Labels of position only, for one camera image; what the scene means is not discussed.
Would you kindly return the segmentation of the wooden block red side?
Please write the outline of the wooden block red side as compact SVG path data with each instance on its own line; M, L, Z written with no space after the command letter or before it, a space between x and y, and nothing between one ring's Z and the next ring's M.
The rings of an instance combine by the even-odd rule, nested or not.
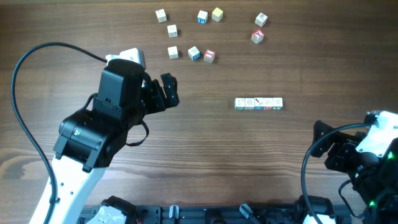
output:
M169 59L179 58L178 56L178 48L176 46L169 47L168 49Z

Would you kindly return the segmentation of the wooden block green top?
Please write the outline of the wooden block green top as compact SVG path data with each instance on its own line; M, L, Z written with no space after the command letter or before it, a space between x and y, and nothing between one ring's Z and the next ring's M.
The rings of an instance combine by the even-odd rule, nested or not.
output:
M283 108L283 98L273 98L273 109L281 110Z

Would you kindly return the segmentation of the wooden block green side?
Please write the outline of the wooden block green side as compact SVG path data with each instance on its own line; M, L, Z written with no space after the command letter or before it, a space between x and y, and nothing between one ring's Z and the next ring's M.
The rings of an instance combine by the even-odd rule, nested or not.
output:
M246 104L244 98L235 98L234 107L236 110L244 110L245 106Z

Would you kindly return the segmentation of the wooden block yellow top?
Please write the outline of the wooden block yellow top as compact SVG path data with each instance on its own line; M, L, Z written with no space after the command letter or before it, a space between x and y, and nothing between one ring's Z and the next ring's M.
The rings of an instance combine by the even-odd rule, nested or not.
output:
M200 24L206 24L207 19L208 19L208 12L199 10L197 15L197 22Z

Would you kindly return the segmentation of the wooden block plain back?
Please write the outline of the wooden block plain back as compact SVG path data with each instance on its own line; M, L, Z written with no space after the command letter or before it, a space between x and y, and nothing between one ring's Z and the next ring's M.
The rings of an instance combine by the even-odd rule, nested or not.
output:
M245 110L253 110L255 107L255 99L254 98L245 98Z

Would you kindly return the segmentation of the wooden block red X top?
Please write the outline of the wooden block red X top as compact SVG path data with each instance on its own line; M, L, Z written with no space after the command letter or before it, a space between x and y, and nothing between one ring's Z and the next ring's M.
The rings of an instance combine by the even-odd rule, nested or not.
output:
M260 42L263 40L263 38L264 38L264 33L263 33L263 31L260 30L260 29L254 31L254 32L252 33L252 36L251 36L251 40L252 40L255 44L260 43Z

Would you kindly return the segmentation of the wooden block red 9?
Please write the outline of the wooden block red 9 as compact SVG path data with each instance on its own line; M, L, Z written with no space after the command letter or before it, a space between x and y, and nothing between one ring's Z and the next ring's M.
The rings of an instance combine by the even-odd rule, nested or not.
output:
M259 27L263 27L264 24L267 22L268 16L265 15L264 13L260 12L256 19L255 19L255 24L258 25Z

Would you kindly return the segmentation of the wooden block blue D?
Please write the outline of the wooden block blue D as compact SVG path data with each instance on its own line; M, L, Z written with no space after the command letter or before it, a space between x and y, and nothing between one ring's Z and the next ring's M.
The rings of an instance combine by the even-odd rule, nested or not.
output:
M265 110L273 109L273 98L264 98L264 109Z

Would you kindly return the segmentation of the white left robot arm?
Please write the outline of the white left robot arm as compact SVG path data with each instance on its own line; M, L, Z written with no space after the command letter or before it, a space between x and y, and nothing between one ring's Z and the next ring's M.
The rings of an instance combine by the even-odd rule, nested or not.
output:
M99 89L85 107L65 118L59 127L49 180L31 218L44 223L51 205L50 223L75 223L88 196L116 153L127 146L129 130L145 125L147 114L179 104L177 79L169 73L151 79L145 68L125 59L110 60L103 69Z

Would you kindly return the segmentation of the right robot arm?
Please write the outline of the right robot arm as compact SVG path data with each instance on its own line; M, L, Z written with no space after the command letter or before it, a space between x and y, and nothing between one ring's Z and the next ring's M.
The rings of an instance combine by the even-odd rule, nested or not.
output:
M397 121L369 114L363 123L333 128L314 124L313 142L302 162L301 188L310 217L321 223L328 212L316 211L305 183L310 156L328 154L327 169L348 175L348 183L367 205L358 218L363 223L397 223Z

